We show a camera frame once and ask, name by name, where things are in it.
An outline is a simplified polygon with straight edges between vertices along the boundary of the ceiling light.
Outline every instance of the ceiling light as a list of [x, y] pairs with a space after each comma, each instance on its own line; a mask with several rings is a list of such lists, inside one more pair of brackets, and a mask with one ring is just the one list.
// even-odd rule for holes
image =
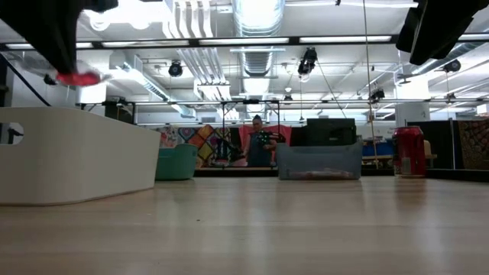
[[[304, 2], [287, 2], [287, 7], [316, 7], [316, 6], [333, 6], [334, 2], [324, 1], [304, 1]], [[342, 2], [342, 6], [363, 7], [363, 3], [360, 2]], [[418, 3], [398, 3], [398, 4], [379, 4], [379, 3], [365, 3], [366, 8], [416, 8]]]
[[221, 102], [216, 101], [196, 101], [196, 102], [173, 102], [178, 105], [221, 105]]
[[276, 52], [284, 52], [284, 48], [245, 48], [245, 49], [230, 49], [230, 53], [276, 53]]
[[103, 13], [85, 10], [91, 27], [104, 31], [110, 24], [129, 23], [137, 30], [144, 30], [151, 22], [162, 22], [161, 9], [163, 2], [141, 2], [138, 0], [118, 0], [118, 7]]
[[199, 44], [210, 45], [249, 45], [249, 44], [288, 44], [287, 37], [249, 37], [249, 38], [224, 38], [224, 39], [203, 39]]
[[465, 40], [487, 40], [489, 39], [489, 34], [463, 34], [458, 39], [459, 41]]
[[[367, 36], [368, 42], [389, 42], [390, 35]], [[344, 37], [301, 37], [299, 43], [364, 43], [365, 36], [344, 36]]]
[[34, 47], [29, 43], [15, 43], [15, 44], [6, 44], [7, 48], [11, 50], [33, 50]]
[[91, 48], [93, 48], [93, 45], [90, 42], [76, 43], [76, 49], [91, 49]]
[[156, 40], [156, 41], [120, 41], [102, 42], [103, 47], [122, 48], [122, 47], [176, 47], [189, 46], [188, 40]]

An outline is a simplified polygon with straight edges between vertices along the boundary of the black monitor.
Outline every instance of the black monitor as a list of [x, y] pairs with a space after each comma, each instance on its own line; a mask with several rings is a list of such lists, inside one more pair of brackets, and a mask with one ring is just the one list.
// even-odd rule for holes
[[353, 118], [308, 118], [306, 146], [351, 145], [357, 140]]

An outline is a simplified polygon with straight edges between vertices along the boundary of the red object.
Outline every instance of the red object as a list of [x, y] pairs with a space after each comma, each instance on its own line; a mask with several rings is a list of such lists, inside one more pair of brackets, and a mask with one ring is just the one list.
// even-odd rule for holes
[[100, 83], [100, 76], [97, 73], [65, 73], [56, 76], [62, 84], [68, 86], [91, 86]]
[[421, 129], [396, 128], [392, 139], [394, 173], [399, 176], [425, 176], [425, 138]]
[[[263, 127], [263, 130], [278, 133], [278, 125]], [[253, 128], [251, 126], [241, 126], [239, 128], [239, 137], [241, 138], [241, 149], [244, 150], [248, 140], [250, 139], [250, 134], [253, 133]], [[290, 135], [292, 134], [292, 127], [281, 125], [280, 134], [285, 137], [285, 143], [290, 146]], [[272, 160], [275, 160], [275, 151], [272, 152]]]

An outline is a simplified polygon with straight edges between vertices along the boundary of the wooden floor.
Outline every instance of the wooden floor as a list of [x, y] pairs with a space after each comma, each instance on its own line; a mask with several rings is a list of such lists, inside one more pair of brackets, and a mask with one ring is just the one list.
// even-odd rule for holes
[[488, 273], [484, 184], [202, 178], [0, 208], [5, 275]]

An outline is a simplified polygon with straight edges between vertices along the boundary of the patterned fabric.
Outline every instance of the patterned fabric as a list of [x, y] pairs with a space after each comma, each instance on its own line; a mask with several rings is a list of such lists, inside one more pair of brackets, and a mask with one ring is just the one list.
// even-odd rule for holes
[[459, 121], [458, 128], [464, 168], [489, 170], [489, 119]]
[[157, 131], [161, 133], [160, 148], [173, 148], [177, 144], [181, 144], [182, 138], [178, 135], [177, 129], [174, 127], [158, 128]]
[[197, 146], [199, 148], [197, 167], [232, 165], [242, 158], [240, 146], [231, 143], [232, 136], [229, 128], [223, 131], [222, 128], [214, 129], [210, 125], [201, 128], [167, 126], [156, 130], [161, 133], [160, 147], [175, 147], [184, 143]]

